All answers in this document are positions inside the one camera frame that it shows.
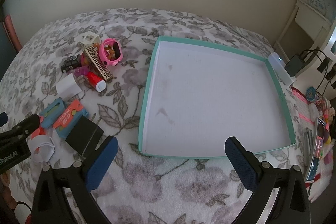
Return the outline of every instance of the stain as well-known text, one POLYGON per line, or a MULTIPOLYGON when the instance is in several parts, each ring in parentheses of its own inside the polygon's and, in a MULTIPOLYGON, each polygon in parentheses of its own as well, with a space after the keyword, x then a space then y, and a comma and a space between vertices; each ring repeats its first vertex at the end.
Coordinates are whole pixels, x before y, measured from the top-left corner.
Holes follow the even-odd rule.
POLYGON ((168 123, 170 123, 170 124, 173 124, 173 123, 174 123, 174 121, 168 117, 168 114, 167 114, 166 110, 165 110, 163 107, 161 107, 161 108, 157 111, 157 113, 156 113, 155 116, 159 115, 160 113, 167 117, 167 119, 168 119, 168 123))

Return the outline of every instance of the toy car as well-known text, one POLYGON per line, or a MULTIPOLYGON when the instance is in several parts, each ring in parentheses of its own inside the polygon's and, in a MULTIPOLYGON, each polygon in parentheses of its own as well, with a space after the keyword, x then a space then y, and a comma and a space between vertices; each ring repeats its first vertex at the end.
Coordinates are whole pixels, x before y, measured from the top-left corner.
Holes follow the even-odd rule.
POLYGON ((99 58, 105 66, 116 66, 123 58, 120 43, 112 38, 107 38, 99 47, 99 58))
POLYGON ((76 54, 76 55, 70 56, 61 64, 61 71, 63 73, 67 73, 68 71, 81 67, 81 66, 82 66, 81 55, 76 54))

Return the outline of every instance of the purple plastic object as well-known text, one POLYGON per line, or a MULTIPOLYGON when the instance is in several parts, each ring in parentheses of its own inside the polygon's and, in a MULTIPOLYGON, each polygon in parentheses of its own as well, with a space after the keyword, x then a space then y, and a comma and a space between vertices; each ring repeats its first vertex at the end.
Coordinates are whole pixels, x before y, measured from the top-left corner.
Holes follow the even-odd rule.
POLYGON ((68 72, 68 74, 73 73, 73 75, 75 77, 79 77, 81 75, 87 75, 90 71, 90 67, 89 66, 82 66, 76 69, 73 69, 71 71, 68 72))

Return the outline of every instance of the smartphone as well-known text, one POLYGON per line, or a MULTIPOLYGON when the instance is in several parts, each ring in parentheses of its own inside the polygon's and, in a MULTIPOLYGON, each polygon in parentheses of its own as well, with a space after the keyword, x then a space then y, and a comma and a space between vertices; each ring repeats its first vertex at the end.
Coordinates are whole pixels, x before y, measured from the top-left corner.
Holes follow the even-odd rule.
POLYGON ((325 122, 322 119, 317 118, 315 121, 313 135, 313 137, 315 137, 315 141, 313 142, 314 146, 310 150, 310 164, 308 165, 304 176, 305 182, 314 182, 314 178, 316 176, 317 168, 319 167, 319 162, 321 158, 325 128, 325 122))

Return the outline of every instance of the metal screw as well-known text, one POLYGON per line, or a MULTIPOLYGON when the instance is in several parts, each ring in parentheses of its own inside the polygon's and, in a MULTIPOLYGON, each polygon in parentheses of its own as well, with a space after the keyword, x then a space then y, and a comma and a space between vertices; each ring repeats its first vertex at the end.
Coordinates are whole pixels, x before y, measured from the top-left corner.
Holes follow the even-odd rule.
POLYGON ((295 171, 301 171, 301 168, 298 165, 294 165, 293 168, 294 168, 295 171))
POLYGON ((47 172, 47 171, 49 171, 49 169, 50 169, 50 165, 46 165, 46 166, 43 167, 42 170, 43 170, 44 172, 47 172))
POLYGON ((270 167, 271 167, 271 165, 270 165, 269 162, 267 162, 267 161, 263 161, 263 162, 261 163, 261 166, 264 167, 264 168, 270 168, 270 167))
POLYGON ((72 166, 76 168, 80 167, 81 165, 82 165, 82 162, 80 160, 77 160, 72 164, 72 166))

